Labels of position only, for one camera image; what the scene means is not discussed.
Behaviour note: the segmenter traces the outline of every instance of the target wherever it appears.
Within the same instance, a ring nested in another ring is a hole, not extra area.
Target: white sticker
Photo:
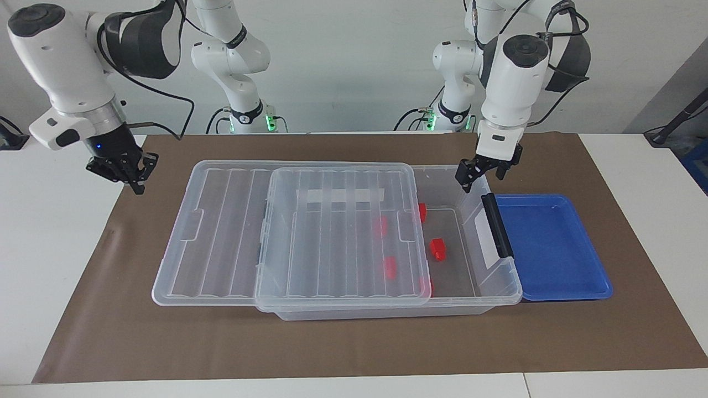
[[[486,218],[486,212],[482,210],[474,218],[474,226],[477,228],[477,236],[479,238],[479,246],[482,247],[482,257],[484,257],[484,265],[490,269],[497,261],[499,254],[496,252],[494,237],[491,234],[489,221]]]
[[[322,189],[308,189],[307,190],[307,202],[308,203],[322,203],[323,193]],[[347,190],[346,189],[333,189],[332,190],[332,203],[346,202],[347,201]],[[354,190],[354,201],[356,202],[371,202],[371,190],[366,188],[355,189]],[[384,189],[379,188],[379,201],[384,201]]]

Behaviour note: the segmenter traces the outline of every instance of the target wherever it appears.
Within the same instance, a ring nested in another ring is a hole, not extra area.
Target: blue tray
[[[523,297],[597,300],[612,284],[571,201],[562,195],[497,195]]]

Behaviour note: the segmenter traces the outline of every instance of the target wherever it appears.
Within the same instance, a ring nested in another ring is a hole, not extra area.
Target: black handle
[[[501,213],[499,212],[499,206],[496,204],[494,194],[487,193],[482,195],[482,205],[487,215],[491,236],[494,238],[496,253],[501,258],[514,257],[514,251],[511,249],[511,242],[509,242],[509,236],[506,234],[504,221],[501,219]]]

